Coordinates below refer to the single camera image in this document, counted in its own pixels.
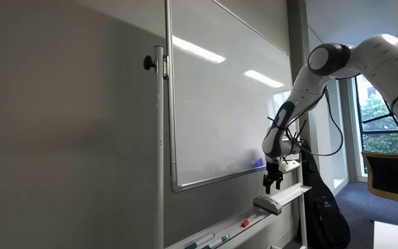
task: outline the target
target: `carpet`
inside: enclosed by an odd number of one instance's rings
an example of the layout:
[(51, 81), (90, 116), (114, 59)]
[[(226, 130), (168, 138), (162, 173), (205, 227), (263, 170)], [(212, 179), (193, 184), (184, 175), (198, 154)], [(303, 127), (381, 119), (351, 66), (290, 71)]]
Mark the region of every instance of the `carpet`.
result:
[[(351, 230), (348, 249), (373, 248), (374, 223), (369, 219), (398, 224), (398, 202), (370, 194), (366, 183), (348, 183), (336, 201)], [(296, 237), (283, 249), (299, 249), (301, 245)]]

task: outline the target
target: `whiteboard frame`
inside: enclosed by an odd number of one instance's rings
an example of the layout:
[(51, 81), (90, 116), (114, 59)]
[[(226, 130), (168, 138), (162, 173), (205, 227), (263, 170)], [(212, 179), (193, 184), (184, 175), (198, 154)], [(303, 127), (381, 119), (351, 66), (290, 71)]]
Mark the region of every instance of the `whiteboard frame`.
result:
[[(229, 8), (227, 8), (223, 3), (219, 2), (218, 0), (212, 0), (216, 3), (219, 7), (227, 11), (241, 23), (245, 24), (251, 30), (256, 32), (259, 36), (267, 40), (273, 46), (277, 47), (279, 50), (284, 52), (288, 58), (288, 68), (289, 68), (289, 75), (292, 81), (292, 74), (291, 74), (291, 62), (290, 62), (290, 55), (285, 50), (281, 49), (279, 46), (274, 44), (270, 39), (262, 35), (259, 31), (257, 31), (254, 27), (249, 25), (245, 20), (243, 20), (240, 16), (232, 12)], [(234, 177), (238, 177), (241, 175), (246, 175), (249, 173), (257, 172), (264, 170), (266, 165), (262, 165), (256, 168), (250, 168), (247, 170), (242, 170), (239, 172), (235, 172), (229, 175), (217, 176), (213, 178), (208, 178), (204, 180), (195, 181), (192, 183), (185, 183), (185, 184), (178, 184), (177, 181), (177, 168), (176, 168), (176, 110), (175, 110), (175, 93), (174, 93), (174, 66), (173, 66), (173, 42), (172, 42), (172, 0), (165, 0), (165, 25), (166, 25), (166, 39), (167, 39), (167, 55), (170, 58), (168, 61), (168, 95), (169, 95), (169, 133), (170, 133), (170, 167), (171, 167), (171, 190), (173, 192), (181, 192), (187, 189), (195, 188), (198, 186), (204, 186), (206, 184), (215, 183), (227, 179), (231, 179)]]

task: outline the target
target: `marker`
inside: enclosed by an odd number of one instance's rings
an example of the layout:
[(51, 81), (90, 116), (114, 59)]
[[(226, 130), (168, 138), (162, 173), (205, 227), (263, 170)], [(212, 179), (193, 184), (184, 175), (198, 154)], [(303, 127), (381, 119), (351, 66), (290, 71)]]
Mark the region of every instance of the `marker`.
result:
[(248, 226), (248, 224), (256, 217), (256, 214), (252, 214), (250, 215), (250, 217), (248, 217), (248, 219), (244, 220), (244, 222), (242, 222), (242, 224), (240, 225), (241, 227), (246, 227)]
[(229, 239), (229, 234), (226, 234), (225, 236), (221, 237), (220, 239), (217, 239), (215, 241), (213, 241), (211, 244), (209, 244), (206, 247), (202, 247), (202, 249), (211, 249), (214, 248), (216, 246), (219, 246), (221, 243), (223, 243), (224, 241)]
[(214, 237), (215, 237), (215, 234), (214, 234), (214, 233), (209, 234), (209, 235), (206, 236), (205, 238), (202, 238), (202, 239), (196, 241), (195, 243), (193, 243), (193, 244), (191, 244), (191, 245), (185, 247), (185, 249), (195, 249), (196, 247), (202, 245), (203, 243), (206, 243), (206, 242), (212, 240)]

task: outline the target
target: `white table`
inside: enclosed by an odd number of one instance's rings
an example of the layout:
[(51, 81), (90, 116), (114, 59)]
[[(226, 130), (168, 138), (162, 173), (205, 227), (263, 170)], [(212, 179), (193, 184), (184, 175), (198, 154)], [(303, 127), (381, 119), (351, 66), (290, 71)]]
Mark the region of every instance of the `white table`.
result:
[(374, 222), (374, 249), (398, 249), (398, 225)]

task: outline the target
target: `white robotic arm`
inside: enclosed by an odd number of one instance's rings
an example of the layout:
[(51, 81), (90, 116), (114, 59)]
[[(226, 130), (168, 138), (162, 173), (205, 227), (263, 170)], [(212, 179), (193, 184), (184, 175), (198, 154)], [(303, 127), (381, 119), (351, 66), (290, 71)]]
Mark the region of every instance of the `white robotic arm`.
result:
[(322, 44), (316, 47), (308, 63), (300, 69), (287, 101), (277, 112), (262, 143), (268, 174), (264, 186), (269, 193), (276, 181), (280, 188), (282, 174), (278, 164), (283, 156), (298, 153), (292, 140), (283, 140), (292, 120), (314, 108), (323, 96), (330, 79), (344, 79), (363, 74), (380, 92), (398, 118), (398, 38), (375, 35), (356, 47), (342, 44)]

